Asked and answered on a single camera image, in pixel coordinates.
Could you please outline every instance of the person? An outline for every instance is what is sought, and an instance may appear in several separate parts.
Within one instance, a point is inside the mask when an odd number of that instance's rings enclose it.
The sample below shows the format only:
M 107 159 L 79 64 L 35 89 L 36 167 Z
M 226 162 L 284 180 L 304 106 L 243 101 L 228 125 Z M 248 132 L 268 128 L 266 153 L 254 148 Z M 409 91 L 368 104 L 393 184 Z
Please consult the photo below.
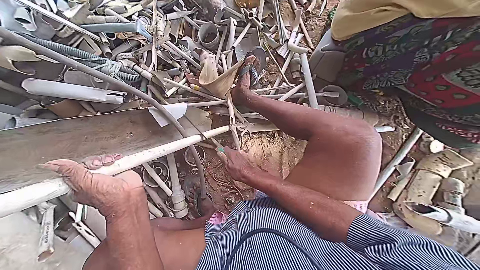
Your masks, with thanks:
M 339 85 L 393 92 L 437 140 L 480 147 L 480 1 L 344 0 L 331 32 Z
M 244 65 L 257 66 L 258 60 L 250 56 Z M 450 248 L 365 215 L 382 152 L 381 138 L 372 126 L 264 98 L 249 85 L 249 73 L 239 77 L 232 91 L 234 102 L 308 145 L 285 180 L 253 166 L 239 151 L 228 147 L 219 151 L 233 179 L 259 190 L 255 199 L 238 202 L 226 220 L 214 222 L 210 217 L 215 210 L 210 209 L 192 221 L 150 221 L 139 175 L 126 171 L 112 177 L 87 170 L 111 165 L 119 155 L 85 164 L 54 160 L 41 165 L 62 174 L 78 202 L 106 216 L 107 238 L 87 260 L 85 270 L 221 270 L 231 256 L 229 269 L 236 270 L 480 270 Z M 241 242 L 248 234 L 251 237 Z

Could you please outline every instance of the bare leg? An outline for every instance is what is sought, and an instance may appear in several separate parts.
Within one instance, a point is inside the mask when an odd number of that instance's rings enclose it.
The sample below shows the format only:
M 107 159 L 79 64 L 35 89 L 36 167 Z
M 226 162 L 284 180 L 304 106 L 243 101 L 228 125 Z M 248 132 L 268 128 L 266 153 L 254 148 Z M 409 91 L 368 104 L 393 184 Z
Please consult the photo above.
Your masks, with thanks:
M 246 64 L 253 60 L 253 56 L 249 57 Z M 249 90 L 249 81 L 248 73 L 239 78 L 233 91 L 234 102 L 268 118 L 286 134 L 308 140 L 303 159 L 286 181 L 337 200 L 369 198 L 382 154 L 382 139 L 372 126 L 362 120 L 263 98 Z
M 174 218 L 158 218 L 150 221 L 156 247 L 165 270 L 194 270 L 205 250 L 205 223 L 215 210 L 192 221 Z M 108 237 L 93 251 L 83 267 L 84 270 L 109 270 L 115 262 L 109 254 Z

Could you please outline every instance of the hand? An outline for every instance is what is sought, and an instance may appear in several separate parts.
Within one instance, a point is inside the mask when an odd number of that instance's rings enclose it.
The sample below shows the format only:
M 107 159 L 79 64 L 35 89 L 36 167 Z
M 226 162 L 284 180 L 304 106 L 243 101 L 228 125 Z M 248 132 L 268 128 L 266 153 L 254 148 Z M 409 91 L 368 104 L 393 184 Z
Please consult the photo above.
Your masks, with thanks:
M 233 150 L 229 147 L 223 148 L 222 151 L 218 151 L 217 155 L 225 165 L 230 176 L 236 180 L 249 184 L 252 180 L 255 180 L 260 169 L 254 167 L 247 157 L 247 153 Z
M 73 160 L 53 160 L 38 167 L 61 174 L 65 183 L 72 188 L 76 202 L 95 207 L 108 217 L 122 210 L 122 205 L 128 203 L 133 190 L 143 190 L 142 179 L 132 170 L 113 177 L 91 173 L 88 169 L 110 166 L 121 158 L 120 154 L 89 157 L 80 164 Z

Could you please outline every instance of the yellow cloth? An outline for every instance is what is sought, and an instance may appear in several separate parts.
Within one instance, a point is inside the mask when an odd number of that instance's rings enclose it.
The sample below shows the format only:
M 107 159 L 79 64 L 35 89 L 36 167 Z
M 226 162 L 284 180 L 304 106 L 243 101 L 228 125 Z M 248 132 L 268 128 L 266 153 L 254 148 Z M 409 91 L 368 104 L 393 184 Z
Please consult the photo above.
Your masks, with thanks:
M 425 19 L 480 16 L 480 0 L 341 0 L 332 35 L 346 40 L 408 13 Z

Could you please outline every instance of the blue striped fabric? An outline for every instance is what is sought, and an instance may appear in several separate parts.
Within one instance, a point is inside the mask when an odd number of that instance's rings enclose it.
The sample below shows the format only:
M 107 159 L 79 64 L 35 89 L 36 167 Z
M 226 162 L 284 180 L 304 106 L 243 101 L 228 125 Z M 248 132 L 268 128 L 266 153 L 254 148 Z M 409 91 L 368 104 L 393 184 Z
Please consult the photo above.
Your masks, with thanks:
M 241 236 L 260 228 L 278 230 L 292 237 L 313 255 L 324 270 L 480 270 L 478 265 L 448 247 L 395 229 L 367 215 L 354 220 L 348 232 L 347 245 L 326 241 L 263 193 L 259 193 L 255 200 L 239 202 L 224 224 L 207 223 L 207 246 L 197 270 L 222 270 Z M 315 268 L 285 239 L 260 233 L 245 241 L 230 269 Z

